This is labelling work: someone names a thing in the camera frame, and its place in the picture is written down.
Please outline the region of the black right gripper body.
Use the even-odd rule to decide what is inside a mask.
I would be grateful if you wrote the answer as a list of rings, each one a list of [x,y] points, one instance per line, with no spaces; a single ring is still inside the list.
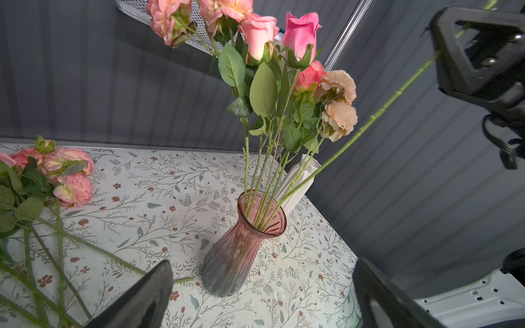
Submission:
[[[510,89],[489,102],[487,110],[490,114],[483,118],[483,134],[499,149],[504,168],[518,169],[518,158],[524,159],[524,84],[515,82]],[[517,137],[506,142],[492,135],[487,128],[488,122],[510,129]]]

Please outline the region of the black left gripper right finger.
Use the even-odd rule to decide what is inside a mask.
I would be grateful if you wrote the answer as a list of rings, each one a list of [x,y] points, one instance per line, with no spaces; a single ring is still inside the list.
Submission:
[[[443,327],[367,259],[353,273],[362,314],[359,327]]]

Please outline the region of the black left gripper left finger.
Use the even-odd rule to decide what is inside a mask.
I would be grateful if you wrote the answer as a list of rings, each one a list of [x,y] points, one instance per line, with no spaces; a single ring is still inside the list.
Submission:
[[[160,327],[172,288],[172,267],[163,260],[86,326]]]

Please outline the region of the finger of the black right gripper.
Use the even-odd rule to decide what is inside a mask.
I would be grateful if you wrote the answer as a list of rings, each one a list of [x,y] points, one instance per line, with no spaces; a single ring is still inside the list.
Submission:
[[[429,29],[441,92],[465,101],[524,99],[524,15],[449,6]]]

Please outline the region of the pale blue rose stem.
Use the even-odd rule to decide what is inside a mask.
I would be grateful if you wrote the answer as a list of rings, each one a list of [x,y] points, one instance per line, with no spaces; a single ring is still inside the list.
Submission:
[[[435,51],[433,56],[427,60],[388,100],[387,102],[380,107],[372,116],[369,117],[369,120],[366,124],[360,127],[358,132],[356,132],[353,137],[332,157],[330,157],[321,167],[306,181],[304,181],[298,188],[293,190],[291,193],[287,194],[285,198],[282,200],[284,201],[287,199],[291,194],[296,192],[299,188],[304,186],[309,180],[314,179],[317,175],[319,175],[324,169],[326,169],[332,162],[336,161],[338,157],[340,157],[341,154],[343,154],[348,148],[350,148],[353,143],[355,143],[364,133],[365,131],[372,126],[377,119],[379,119],[399,97],[401,97],[411,84],[415,82],[421,76],[426,69],[428,69],[432,64],[436,63],[439,59],[444,59],[444,46],[439,46],[439,49]]]

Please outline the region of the pink glass vase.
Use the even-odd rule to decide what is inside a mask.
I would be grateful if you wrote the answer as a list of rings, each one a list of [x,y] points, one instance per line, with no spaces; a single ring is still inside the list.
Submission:
[[[262,191],[242,193],[237,212],[236,224],[213,245],[201,266],[203,286],[216,297],[240,291],[263,241],[278,238],[287,228],[282,207]]]

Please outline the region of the bunch of artificial flowers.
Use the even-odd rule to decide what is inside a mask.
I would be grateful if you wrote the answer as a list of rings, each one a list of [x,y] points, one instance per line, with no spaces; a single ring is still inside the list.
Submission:
[[[87,327],[122,296],[102,311],[91,311],[66,272],[65,241],[139,274],[138,281],[152,270],[65,229],[63,210],[92,199],[93,173],[94,161],[88,153],[61,148],[43,136],[28,148],[1,154],[1,275],[22,285],[30,296],[27,305],[2,296],[1,306],[24,318],[26,327]]]

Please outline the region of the white ribbed ceramic vase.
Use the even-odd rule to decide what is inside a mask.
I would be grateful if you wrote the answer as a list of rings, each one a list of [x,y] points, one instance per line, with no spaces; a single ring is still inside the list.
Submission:
[[[298,188],[304,181],[308,180],[320,167],[321,164],[316,159],[307,154],[303,154],[300,162],[288,171],[286,178],[280,183],[276,194],[277,201],[282,202],[281,207],[286,216],[291,214],[299,201],[306,195],[314,179],[309,180],[284,201],[282,199]]]

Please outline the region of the light pink rose stem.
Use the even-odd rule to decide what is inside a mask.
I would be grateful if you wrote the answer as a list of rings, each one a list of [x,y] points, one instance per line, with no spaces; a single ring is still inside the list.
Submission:
[[[251,136],[260,137],[259,149],[267,152],[259,154],[253,178],[244,178],[245,190],[238,199],[239,222],[250,225],[255,218],[269,217],[275,208],[273,198],[258,189],[280,136],[278,93],[287,88],[288,77],[275,43],[280,33],[275,18],[247,14],[234,25],[237,32],[228,26],[227,34],[217,34],[223,44],[218,56],[220,75],[235,95],[227,110],[243,124],[244,155],[250,156]]]

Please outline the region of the pink carnation stem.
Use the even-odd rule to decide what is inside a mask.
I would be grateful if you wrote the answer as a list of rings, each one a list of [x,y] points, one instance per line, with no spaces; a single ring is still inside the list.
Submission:
[[[151,29],[175,63],[162,72],[152,143],[198,149],[247,147],[252,115],[228,109],[241,87],[220,75],[219,54],[241,41],[238,27],[252,1],[149,1]]]

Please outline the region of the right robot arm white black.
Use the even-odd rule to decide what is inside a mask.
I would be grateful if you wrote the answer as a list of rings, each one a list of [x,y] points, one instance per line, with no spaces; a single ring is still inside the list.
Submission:
[[[504,141],[483,130],[508,170],[524,158],[524,14],[446,7],[429,29],[441,56],[436,64],[445,95],[480,106],[482,123],[508,128]],[[419,300],[446,327],[490,327],[524,319],[524,250],[509,254],[499,269],[455,290]]]

